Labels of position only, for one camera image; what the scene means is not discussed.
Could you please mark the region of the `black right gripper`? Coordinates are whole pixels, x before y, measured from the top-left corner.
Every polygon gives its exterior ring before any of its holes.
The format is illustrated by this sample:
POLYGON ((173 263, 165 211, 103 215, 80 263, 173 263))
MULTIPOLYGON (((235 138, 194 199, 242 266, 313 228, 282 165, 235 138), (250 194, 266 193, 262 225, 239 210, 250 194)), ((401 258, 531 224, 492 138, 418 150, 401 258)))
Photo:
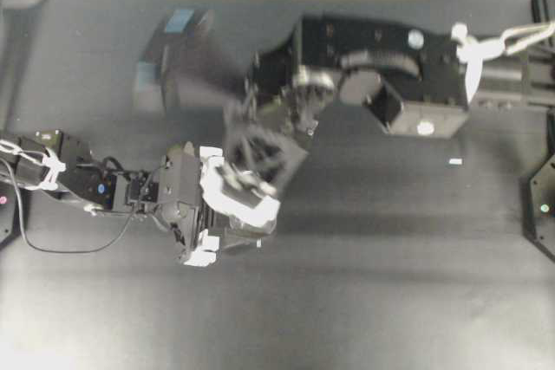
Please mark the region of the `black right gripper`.
POLYGON ((300 64, 287 40, 255 55, 246 86, 251 98, 224 110, 225 160, 235 172, 285 188, 308 156, 320 113, 337 96, 338 78, 300 64))

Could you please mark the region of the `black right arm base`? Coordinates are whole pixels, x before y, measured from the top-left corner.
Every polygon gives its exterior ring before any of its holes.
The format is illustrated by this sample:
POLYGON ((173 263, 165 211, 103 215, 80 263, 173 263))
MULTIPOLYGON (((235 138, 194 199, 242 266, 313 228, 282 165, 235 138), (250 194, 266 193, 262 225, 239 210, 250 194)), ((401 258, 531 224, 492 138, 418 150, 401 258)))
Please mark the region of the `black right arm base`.
POLYGON ((546 114, 547 156, 526 180, 524 238, 554 263, 554 109, 546 114))

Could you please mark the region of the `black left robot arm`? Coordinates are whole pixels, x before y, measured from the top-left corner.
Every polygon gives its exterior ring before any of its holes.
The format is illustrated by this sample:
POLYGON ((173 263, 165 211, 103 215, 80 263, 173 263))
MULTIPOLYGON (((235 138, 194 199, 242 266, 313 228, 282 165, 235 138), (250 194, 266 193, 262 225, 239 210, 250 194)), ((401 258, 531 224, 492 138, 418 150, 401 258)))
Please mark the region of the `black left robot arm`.
POLYGON ((128 170, 112 156, 98 160, 87 143, 59 130, 33 137, 1 132, 1 183, 23 212, 23 191, 41 192, 92 216, 150 218, 175 239, 178 261, 216 262, 219 252, 260 245, 275 229, 279 203, 263 197, 241 204, 216 188, 220 149, 190 142, 170 148, 152 171, 128 170))

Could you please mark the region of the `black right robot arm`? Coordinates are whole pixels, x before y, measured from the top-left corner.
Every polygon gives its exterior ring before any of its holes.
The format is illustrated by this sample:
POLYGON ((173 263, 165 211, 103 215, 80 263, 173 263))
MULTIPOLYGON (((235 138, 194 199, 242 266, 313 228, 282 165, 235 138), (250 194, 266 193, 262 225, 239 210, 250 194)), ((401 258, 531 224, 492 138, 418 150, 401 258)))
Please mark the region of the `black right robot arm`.
POLYGON ((279 194, 335 101, 366 108, 393 136, 447 139, 469 113, 450 36, 360 16, 301 16, 283 41, 254 55, 245 98, 226 111, 226 181, 279 194))

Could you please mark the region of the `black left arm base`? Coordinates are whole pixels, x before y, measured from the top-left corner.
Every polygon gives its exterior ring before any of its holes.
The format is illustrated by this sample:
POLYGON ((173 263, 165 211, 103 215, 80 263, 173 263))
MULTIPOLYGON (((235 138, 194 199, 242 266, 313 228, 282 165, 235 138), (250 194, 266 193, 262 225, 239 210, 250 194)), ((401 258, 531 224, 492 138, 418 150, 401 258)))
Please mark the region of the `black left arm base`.
POLYGON ((1 183, 1 251, 14 244, 27 247, 20 231, 19 210, 14 187, 1 183))

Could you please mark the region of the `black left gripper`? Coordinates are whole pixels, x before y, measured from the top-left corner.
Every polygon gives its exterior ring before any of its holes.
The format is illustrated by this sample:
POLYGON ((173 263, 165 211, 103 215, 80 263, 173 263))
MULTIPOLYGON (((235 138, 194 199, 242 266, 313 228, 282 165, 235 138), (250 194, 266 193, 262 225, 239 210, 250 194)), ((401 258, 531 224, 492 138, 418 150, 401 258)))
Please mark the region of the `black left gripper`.
POLYGON ((264 181, 250 171, 237 170, 223 150, 191 142, 168 149, 160 170, 155 216, 174 237, 181 264, 207 267, 225 251, 256 247, 263 236, 252 231, 274 231, 280 201, 264 181), (214 228, 217 214, 238 228, 214 228))

